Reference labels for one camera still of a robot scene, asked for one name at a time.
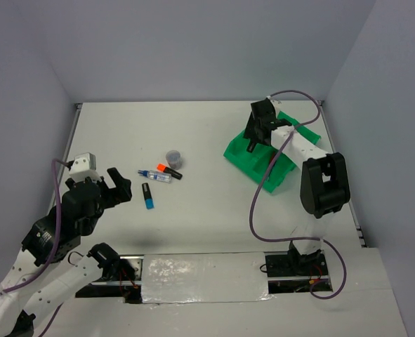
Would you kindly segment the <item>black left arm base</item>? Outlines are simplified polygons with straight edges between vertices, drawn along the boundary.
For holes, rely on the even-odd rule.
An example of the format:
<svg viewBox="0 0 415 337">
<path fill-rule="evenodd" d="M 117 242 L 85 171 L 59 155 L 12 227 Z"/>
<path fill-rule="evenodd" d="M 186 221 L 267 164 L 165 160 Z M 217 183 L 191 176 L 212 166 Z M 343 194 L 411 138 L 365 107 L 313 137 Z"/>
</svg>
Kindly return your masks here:
<svg viewBox="0 0 415 337">
<path fill-rule="evenodd" d="M 101 276 L 75 293 L 76 298 L 120 298 L 123 303 L 141 304 L 144 256 L 120 256 L 106 243 L 88 251 L 95 258 Z"/>
</svg>

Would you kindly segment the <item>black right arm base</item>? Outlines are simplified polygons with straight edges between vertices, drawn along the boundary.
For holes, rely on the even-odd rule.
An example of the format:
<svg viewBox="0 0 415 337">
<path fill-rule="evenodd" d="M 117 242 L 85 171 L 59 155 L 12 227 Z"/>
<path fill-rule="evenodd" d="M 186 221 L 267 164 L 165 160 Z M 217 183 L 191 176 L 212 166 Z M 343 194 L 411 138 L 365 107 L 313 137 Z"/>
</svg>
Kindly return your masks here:
<svg viewBox="0 0 415 337">
<path fill-rule="evenodd" d="M 268 280 L 270 294 L 332 291 L 329 271 L 321 250 L 301 255 L 294 244 L 284 252 L 265 253 L 265 262 L 259 267 Z"/>
</svg>

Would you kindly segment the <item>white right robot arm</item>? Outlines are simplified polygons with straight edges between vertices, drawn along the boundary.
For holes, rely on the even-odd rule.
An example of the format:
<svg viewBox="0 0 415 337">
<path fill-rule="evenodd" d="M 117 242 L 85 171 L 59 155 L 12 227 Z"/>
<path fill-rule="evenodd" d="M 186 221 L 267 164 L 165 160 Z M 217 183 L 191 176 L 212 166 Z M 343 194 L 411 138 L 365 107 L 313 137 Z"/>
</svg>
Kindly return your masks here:
<svg viewBox="0 0 415 337">
<path fill-rule="evenodd" d="M 295 124 L 286 119 L 278 119 L 273 101 L 265 98 L 251 103 L 251 115 L 244 132 L 244 137 L 250 140 L 248 152 L 253 152 L 257 144 L 277 150 L 251 202 L 250 227 L 253 227 L 253 211 L 258 194 L 279 157 L 287 156 L 301 170 L 300 201 L 312 220 L 309 225 L 299 225 L 288 239 L 288 267 L 296 275 L 306 273 L 320 258 L 327 228 L 322 218 L 339 212 L 350 201 L 344 156 L 317 147 L 298 132 L 310 123 Z"/>
</svg>

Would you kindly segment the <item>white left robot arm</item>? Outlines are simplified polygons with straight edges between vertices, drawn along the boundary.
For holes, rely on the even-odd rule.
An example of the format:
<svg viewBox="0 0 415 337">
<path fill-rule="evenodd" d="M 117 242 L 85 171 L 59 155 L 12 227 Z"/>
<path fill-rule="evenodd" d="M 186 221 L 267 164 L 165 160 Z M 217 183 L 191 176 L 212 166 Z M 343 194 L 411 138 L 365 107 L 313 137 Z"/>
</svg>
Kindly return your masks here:
<svg viewBox="0 0 415 337">
<path fill-rule="evenodd" d="M 72 173 L 66 193 L 55 195 L 55 206 L 23 239 L 16 261 L 0 283 L 0 336 L 32 336 L 44 318 L 56 315 L 80 289 L 98 279 L 114 279 L 123 271 L 119 254 L 99 243 L 67 272 L 46 281 L 81 238 L 93 233 L 106 210 L 131 200 L 131 181 L 116 168 L 107 173 L 114 187 L 94 171 Z"/>
</svg>

